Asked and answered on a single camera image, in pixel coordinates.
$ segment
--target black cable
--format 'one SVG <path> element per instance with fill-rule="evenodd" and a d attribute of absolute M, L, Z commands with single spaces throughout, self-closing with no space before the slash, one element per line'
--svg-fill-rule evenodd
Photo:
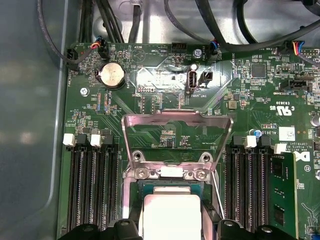
<path fill-rule="evenodd" d="M 107 16 L 107 11 L 105 10 L 104 5 L 102 4 L 101 0 L 95 0 L 95 3 L 99 9 L 100 14 L 101 14 L 101 18 L 104 23 L 104 27 L 106 29 L 106 32 L 108 33 L 108 37 L 110 39 L 110 42 L 116 43 L 117 38 L 115 36 L 114 30 L 113 30 L 112 25 L 111 25 L 109 18 Z"/>
<path fill-rule="evenodd" d="M 103 0 L 102 4 L 105 6 L 106 9 L 106 15 L 108 19 L 110 20 L 112 24 L 113 31 L 115 33 L 116 39 L 118 40 L 119 43 L 124 43 L 124 38 L 121 33 L 121 29 L 119 27 L 118 21 L 116 19 L 116 16 L 114 14 L 114 11 L 112 10 L 109 1 L 108 0 Z"/>
<path fill-rule="evenodd" d="M 310 63 L 310 64 L 320 68 L 320 63 L 319 62 L 312 61 L 311 59 L 307 58 L 305 55 L 298 54 L 297 57 L 302 59 L 302 60 L 304 60 L 304 61 L 306 61 L 307 63 Z"/>
<path fill-rule="evenodd" d="M 85 20 L 84 20 L 84 26 L 85 26 L 85 33 L 84 33 L 84 41 L 86 43 L 92 43 L 92 24 L 93 24 L 93 1 L 92 0 L 86 0 L 85 5 Z"/>
<path fill-rule="evenodd" d="M 273 40 L 253 43 L 253 44 L 240 44 L 240 45 L 230 44 L 226 42 L 225 38 L 223 37 L 219 29 L 219 26 L 215 20 L 215 17 L 211 11 L 211 7 L 208 0 L 195 0 L 195 3 L 199 9 L 199 12 L 205 24 L 209 28 L 210 32 L 214 35 L 216 41 L 220 44 L 222 48 L 224 48 L 229 52 L 250 52 L 250 51 L 277 46 L 277 45 L 282 45 L 285 41 L 290 41 L 292 39 L 300 38 L 303 35 L 311 32 L 312 30 L 315 30 L 318 27 L 320 27 L 320 20 L 318 20 L 306 27 L 303 27 L 297 31 L 294 31 L 290 34 L 287 34 L 282 37 L 278 37 Z"/>
<path fill-rule="evenodd" d="M 45 19 L 44 19 L 44 12 L 43 12 L 43 6 L 42 6 L 42 0 L 37 0 L 36 2 L 36 11 L 37 11 L 37 17 L 39 20 L 39 24 L 40 24 L 40 28 L 41 31 L 43 33 L 44 39 L 45 41 L 48 43 L 48 45 L 50 46 L 50 48 L 52 49 L 52 51 L 59 57 L 61 58 L 63 61 L 65 61 L 68 64 L 78 64 L 81 63 L 83 60 L 86 59 L 86 57 L 88 57 L 90 55 L 90 53 L 92 52 L 91 47 L 88 48 L 88 50 L 86 50 L 78 59 L 76 60 L 71 60 L 69 58 L 67 58 L 66 56 L 64 56 L 55 46 L 54 42 L 52 41 L 46 23 L 45 23 Z"/>
<path fill-rule="evenodd" d="M 248 2 L 248 0 L 238 0 L 236 3 L 236 19 L 240 28 L 240 31 L 244 38 L 247 40 L 249 44 L 255 44 L 257 41 L 255 38 L 251 35 L 246 21 L 245 21 L 245 4 Z"/>
<path fill-rule="evenodd" d="M 137 41 L 139 25 L 141 20 L 141 8 L 139 5 L 134 5 L 133 7 L 133 18 L 132 18 L 132 27 L 129 34 L 129 44 L 133 44 Z"/>
<path fill-rule="evenodd" d="M 85 25 L 85 21 L 86 21 L 86 3 L 87 0 L 82 0 L 81 1 L 81 15 L 80 15 L 80 28 L 79 28 L 79 38 L 78 41 L 80 43 L 84 43 L 85 42 L 85 34 L 86 34 L 86 25 Z"/>
<path fill-rule="evenodd" d="M 175 15 L 172 13 L 170 7 L 169 7 L 169 0 L 164 0 L 164 11 L 166 16 L 168 17 L 168 19 L 170 20 L 170 22 L 177 28 L 179 29 L 181 32 L 187 34 L 189 37 L 202 42 L 204 44 L 208 44 L 210 41 L 207 39 L 204 39 L 192 32 L 190 32 L 189 30 L 187 30 L 175 17 Z"/>

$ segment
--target green circuit board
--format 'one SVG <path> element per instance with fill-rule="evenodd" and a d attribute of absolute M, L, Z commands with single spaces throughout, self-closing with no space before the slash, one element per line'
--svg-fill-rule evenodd
<path fill-rule="evenodd" d="M 77 43 L 72 47 L 81 54 L 89 45 Z M 76 138 L 86 134 L 89 140 L 92 134 L 100 134 L 102 141 L 110 135 L 114 138 L 114 151 L 107 153 L 113 160 L 107 160 L 106 165 L 109 166 L 108 161 L 116 164 L 112 165 L 112 171 L 107 169 L 103 175 L 112 173 L 112 183 L 103 181 L 103 188 L 107 193 L 113 191 L 113 208 L 110 219 L 102 226 L 112 219 L 122 218 L 122 172 L 128 165 L 121 125 L 123 115 L 192 109 L 205 116 L 231 117 L 234 124 L 228 143 L 234 135 L 245 137 L 252 134 L 252 130 L 260 130 L 262 136 L 270 137 L 272 145 L 287 144 L 286 151 L 290 153 L 285 154 L 286 162 L 282 165 L 285 177 L 279 180 L 270 173 L 271 185 L 280 186 L 284 182 L 286 190 L 270 190 L 276 204 L 272 204 L 269 223 L 294 237 L 311 239 L 311 234 L 320 231 L 320 176 L 317 178 L 320 146 L 316 147 L 320 137 L 311 124 L 312 116 L 320 115 L 319 69 L 293 54 L 280 54 L 277 48 L 250 53 L 218 51 L 212 59 L 207 55 L 207 47 L 183 44 L 179 46 L 183 50 L 176 51 L 171 44 L 109 44 L 108 62 L 119 63 L 125 71 L 125 85 L 117 90 L 107 89 L 96 79 L 97 69 L 106 63 L 96 50 L 79 64 L 79 71 L 69 71 L 64 132 Z M 193 56 L 196 49 L 202 51 L 200 58 Z M 319 51 L 302 50 L 315 61 L 319 60 Z M 187 70 L 191 64 L 197 64 L 198 86 L 187 93 Z M 212 79 L 203 80 L 204 73 L 208 72 Z M 311 85 L 307 90 L 281 89 L 281 84 L 295 79 L 303 79 Z M 89 91 L 86 96 L 81 95 L 82 88 Z M 204 151 L 217 151 L 220 135 L 216 129 L 190 127 L 184 122 L 135 126 L 128 130 L 133 150 L 143 151 L 148 161 L 167 163 L 197 162 Z M 225 156 L 223 154 L 218 164 L 222 201 L 225 200 L 225 176 L 228 176 Z M 65 150 L 61 164 L 58 236 L 66 232 L 68 225 L 71 159 L 73 153 Z M 111 203 L 106 199 L 102 201 L 107 212 Z"/>

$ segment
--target motherboard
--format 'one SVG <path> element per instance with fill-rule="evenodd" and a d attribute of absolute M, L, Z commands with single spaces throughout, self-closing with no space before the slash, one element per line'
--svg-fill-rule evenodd
<path fill-rule="evenodd" d="M 89 47 L 77 43 L 68 53 Z M 302 52 L 319 61 L 319 49 Z M 186 43 L 105 44 L 70 68 L 58 236 L 84 223 L 105 229 L 123 217 L 127 144 L 166 164 L 205 161 L 204 153 L 221 151 L 216 174 L 226 218 L 252 232 L 269 224 L 306 240 L 320 233 L 318 68 L 277 47 L 231 53 Z M 220 129 L 180 119 L 129 126 L 124 136 L 124 116 L 167 109 L 228 117 L 226 144 L 219 147 Z M 141 185 L 155 184 L 144 181 L 130 189 L 132 206 Z M 199 189 L 212 199 L 210 185 Z"/>

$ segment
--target blue capacitor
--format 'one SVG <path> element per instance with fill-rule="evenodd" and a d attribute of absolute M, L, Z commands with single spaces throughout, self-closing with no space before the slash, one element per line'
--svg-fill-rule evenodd
<path fill-rule="evenodd" d="M 255 137 L 258 139 L 262 136 L 262 132 L 260 130 L 255 130 L 253 135 L 255 135 Z"/>
<path fill-rule="evenodd" d="M 313 235 L 311 236 L 311 239 L 312 239 L 312 240 L 320 240 L 320 235 L 319 235 L 319 234 L 313 234 Z"/>

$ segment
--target capacitor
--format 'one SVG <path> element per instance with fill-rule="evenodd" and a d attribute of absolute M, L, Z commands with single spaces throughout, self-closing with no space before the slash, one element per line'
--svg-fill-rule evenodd
<path fill-rule="evenodd" d="M 102 65 L 96 72 L 96 79 L 108 89 L 117 90 L 126 83 L 125 70 L 120 64 L 110 62 Z"/>
<path fill-rule="evenodd" d="M 195 71 L 195 70 L 197 70 L 197 69 L 198 69 L 198 65 L 197 65 L 197 64 L 192 63 L 192 64 L 190 65 L 190 70 L 191 70 L 191 71 Z"/>
<path fill-rule="evenodd" d="M 315 126 L 315 127 L 319 127 L 320 126 L 320 116 L 313 116 L 310 120 L 311 125 Z"/>
<path fill-rule="evenodd" d="M 262 132 L 257 129 L 250 129 L 249 134 L 255 136 L 257 139 L 262 136 Z"/>
<path fill-rule="evenodd" d="M 262 136 L 262 132 L 260 130 L 255 130 L 253 132 L 253 135 L 255 135 L 255 137 L 258 139 Z"/>

